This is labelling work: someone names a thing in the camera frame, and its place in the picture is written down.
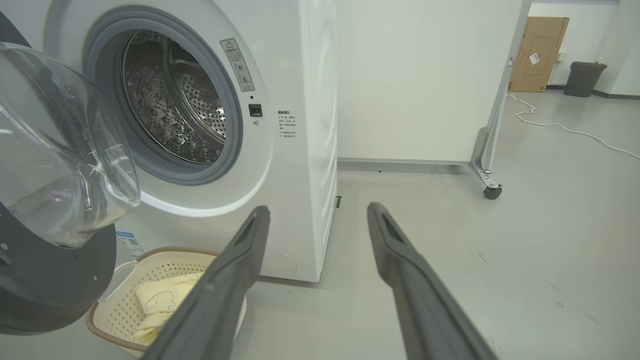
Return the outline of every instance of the caster wheel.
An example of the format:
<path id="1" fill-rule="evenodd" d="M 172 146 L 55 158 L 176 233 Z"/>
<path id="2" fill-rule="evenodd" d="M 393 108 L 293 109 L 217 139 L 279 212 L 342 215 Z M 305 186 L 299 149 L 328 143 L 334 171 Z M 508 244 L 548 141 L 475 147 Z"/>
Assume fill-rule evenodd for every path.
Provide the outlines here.
<path id="1" fill-rule="evenodd" d="M 497 188 L 497 189 L 486 188 L 486 189 L 484 189 L 484 196 L 486 196 L 486 198 L 489 199 L 489 200 L 497 199 L 498 196 L 500 196 L 501 193 L 502 193 L 502 188 Z"/>

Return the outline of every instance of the white partition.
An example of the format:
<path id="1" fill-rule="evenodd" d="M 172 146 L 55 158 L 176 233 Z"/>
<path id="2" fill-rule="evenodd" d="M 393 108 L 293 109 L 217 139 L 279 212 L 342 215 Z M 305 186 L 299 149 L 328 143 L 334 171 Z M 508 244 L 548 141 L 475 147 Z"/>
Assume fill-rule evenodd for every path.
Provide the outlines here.
<path id="1" fill-rule="evenodd" d="M 468 162 L 522 0 L 341 0 L 338 157 Z"/>

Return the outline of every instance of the basket handle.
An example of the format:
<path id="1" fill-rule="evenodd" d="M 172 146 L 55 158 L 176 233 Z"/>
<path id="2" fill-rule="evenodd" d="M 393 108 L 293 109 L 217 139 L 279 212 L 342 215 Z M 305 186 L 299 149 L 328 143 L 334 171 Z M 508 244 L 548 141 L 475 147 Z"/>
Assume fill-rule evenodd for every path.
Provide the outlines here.
<path id="1" fill-rule="evenodd" d="M 115 294 L 116 292 L 118 292 L 118 290 L 122 287 L 122 285 L 124 285 L 124 284 L 127 282 L 127 280 L 129 280 L 129 278 L 131 277 L 131 275 L 133 275 L 133 273 L 134 273 L 134 272 L 136 272 L 136 269 L 140 267 L 140 264 L 138 263 L 138 260 L 131 260 L 131 261 L 128 261 L 128 262 L 126 262 L 126 263 L 124 263 L 124 264 L 122 264 L 122 265 L 120 265 L 120 266 L 116 267 L 116 268 L 113 270 L 113 276 L 115 276 L 115 275 L 118 275 L 118 273 L 119 273 L 119 272 L 121 272 L 122 270 L 125 270 L 126 268 L 130 268 L 130 267 L 132 267 L 132 266 L 134 267 L 134 269 L 133 269 L 133 271 L 131 272 L 131 274 L 129 274 L 129 276 L 127 276 L 127 278 L 126 278 L 126 279 L 124 279 L 124 280 L 120 283 L 120 285 L 118 285 L 118 287 L 117 287 L 115 290 L 113 290 L 109 295 L 107 295 L 107 297 L 104 297 L 104 294 L 103 294 L 103 295 L 100 297 L 100 299 L 98 299 L 98 302 L 105 302 L 105 301 L 109 300 L 109 299 L 113 296 L 113 294 Z"/>

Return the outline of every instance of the warning label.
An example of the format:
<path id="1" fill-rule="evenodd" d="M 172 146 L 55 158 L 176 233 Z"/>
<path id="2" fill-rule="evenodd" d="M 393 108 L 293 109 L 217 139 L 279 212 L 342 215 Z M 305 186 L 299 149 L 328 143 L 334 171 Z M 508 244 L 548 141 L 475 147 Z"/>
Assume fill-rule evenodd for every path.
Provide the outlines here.
<path id="1" fill-rule="evenodd" d="M 278 126 L 281 138 L 297 138 L 296 117 L 289 110 L 278 110 Z"/>
<path id="2" fill-rule="evenodd" d="M 243 92 L 255 90 L 253 81 L 251 80 L 251 75 L 249 75 L 249 69 L 246 68 L 246 63 L 244 62 L 244 58 L 236 40 L 232 38 L 222 40 L 220 45 L 222 45 L 222 48 L 225 50 L 225 54 L 227 54 L 227 59 L 229 59 L 231 67 L 234 68 L 236 78 L 240 83 L 240 90 Z"/>

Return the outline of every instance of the white wall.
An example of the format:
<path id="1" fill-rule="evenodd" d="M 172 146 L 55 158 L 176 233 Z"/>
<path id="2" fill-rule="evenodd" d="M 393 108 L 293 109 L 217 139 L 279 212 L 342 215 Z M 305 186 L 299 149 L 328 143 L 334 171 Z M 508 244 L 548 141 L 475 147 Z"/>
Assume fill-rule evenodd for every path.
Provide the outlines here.
<path id="1" fill-rule="evenodd" d="M 531 4 L 529 16 L 569 18 L 560 47 L 565 59 L 556 63 L 549 84 L 566 84 L 573 61 L 598 60 L 617 7 L 618 2 L 612 0 L 539 0 Z"/>
<path id="2" fill-rule="evenodd" d="M 631 84 L 628 83 L 625 77 L 634 70 L 631 67 L 640 65 L 637 57 L 630 57 L 630 55 L 633 55 L 632 49 L 638 41 L 638 36 L 640 36 L 639 19 L 640 0 L 620 0 L 611 30 L 607 34 L 604 46 L 598 57 L 608 67 L 602 72 L 602 76 L 600 76 L 600 80 L 596 84 L 596 90 L 607 94 L 635 95 L 614 92 L 614 88 L 616 91 L 631 90 L 629 89 Z M 632 86 L 633 91 L 631 92 L 638 92 L 639 86 L 640 83 L 636 83 Z"/>
<path id="3" fill-rule="evenodd" d="M 640 95 L 640 36 L 631 48 L 620 74 L 611 88 L 611 94 Z"/>
<path id="4" fill-rule="evenodd" d="M 469 161 L 522 0 L 340 0 L 338 157 Z"/>

